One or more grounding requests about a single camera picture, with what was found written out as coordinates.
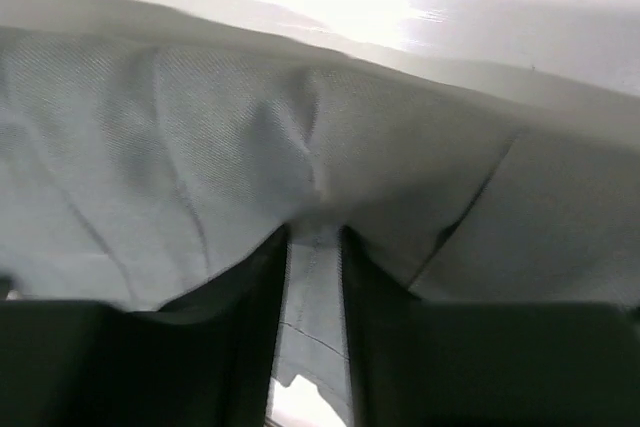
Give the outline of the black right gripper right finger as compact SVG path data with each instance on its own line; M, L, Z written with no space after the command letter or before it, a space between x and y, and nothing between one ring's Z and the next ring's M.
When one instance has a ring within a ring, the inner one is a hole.
M639 325L588 303L424 300L341 233L357 426L635 426Z

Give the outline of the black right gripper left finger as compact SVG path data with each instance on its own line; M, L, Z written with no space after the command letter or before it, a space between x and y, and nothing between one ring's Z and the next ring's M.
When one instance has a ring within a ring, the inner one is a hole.
M260 426L288 262L286 228L156 311L88 300L1 305L5 426Z

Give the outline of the grey pleated skirt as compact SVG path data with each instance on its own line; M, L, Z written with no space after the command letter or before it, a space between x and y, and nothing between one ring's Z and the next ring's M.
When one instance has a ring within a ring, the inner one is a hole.
M581 48L511 66L325 46L141 0L1 0L1 286L156 311L286 228L272 383L353 422L341 233L428 301L611 304L639 325L639 97Z

